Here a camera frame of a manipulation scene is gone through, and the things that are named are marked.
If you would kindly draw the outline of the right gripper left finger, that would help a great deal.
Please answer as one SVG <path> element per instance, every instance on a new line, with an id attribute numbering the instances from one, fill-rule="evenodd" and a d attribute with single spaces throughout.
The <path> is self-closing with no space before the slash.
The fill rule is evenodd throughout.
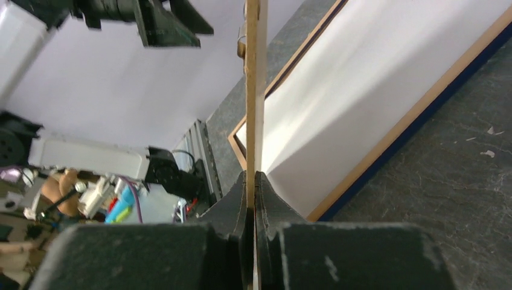
<path id="1" fill-rule="evenodd" d="M 31 289 L 245 289 L 245 176 L 184 224 L 80 224 L 51 244 Z"/>

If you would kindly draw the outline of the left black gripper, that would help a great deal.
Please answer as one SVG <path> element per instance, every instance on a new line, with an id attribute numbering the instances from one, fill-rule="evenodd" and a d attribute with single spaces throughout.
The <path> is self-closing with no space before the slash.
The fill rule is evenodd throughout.
<path id="1" fill-rule="evenodd" d="M 170 9 L 153 0 L 82 0 L 73 1 L 72 17 L 97 30 L 102 21 L 136 22 L 142 44 L 153 48 L 200 47 L 195 34 L 214 34 L 190 1 L 170 0 Z"/>

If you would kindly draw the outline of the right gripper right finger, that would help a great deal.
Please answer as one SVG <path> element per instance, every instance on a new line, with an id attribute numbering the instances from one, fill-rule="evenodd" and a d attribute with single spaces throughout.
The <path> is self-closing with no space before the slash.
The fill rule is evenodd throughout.
<path id="1" fill-rule="evenodd" d="M 396 222 L 307 222 L 255 177 L 262 289 L 455 289 L 433 238 Z"/>

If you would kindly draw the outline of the brown frame backing board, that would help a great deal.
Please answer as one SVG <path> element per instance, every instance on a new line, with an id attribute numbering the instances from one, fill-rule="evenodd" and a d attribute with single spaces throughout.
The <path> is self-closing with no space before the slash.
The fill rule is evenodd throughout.
<path id="1" fill-rule="evenodd" d="M 244 24 L 239 29 L 237 54 L 243 59 L 246 102 L 246 219 L 244 230 L 243 281 L 246 289 L 261 289 L 257 246 L 257 174 L 261 170 L 264 129 L 264 99 L 267 76 L 268 2 L 246 1 Z"/>

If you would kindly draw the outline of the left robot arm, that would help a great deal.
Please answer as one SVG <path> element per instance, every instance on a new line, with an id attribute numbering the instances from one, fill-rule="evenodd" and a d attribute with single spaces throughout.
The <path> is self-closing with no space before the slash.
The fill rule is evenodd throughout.
<path id="1" fill-rule="evenodd" d="M 134 23 L 149 48 L 199 47 L 213 27 L 188 1 L 5 1 L 1 4 L 1 169 L 72 168 L 159 184 L 192 201 L 204 194 L 200 165 L 178 167 L 172 153 L 157 147 L 131 148 L 70 137 L 6 110 L 13 90 L 67 18 L 90 29 L 103 21 Z"/>

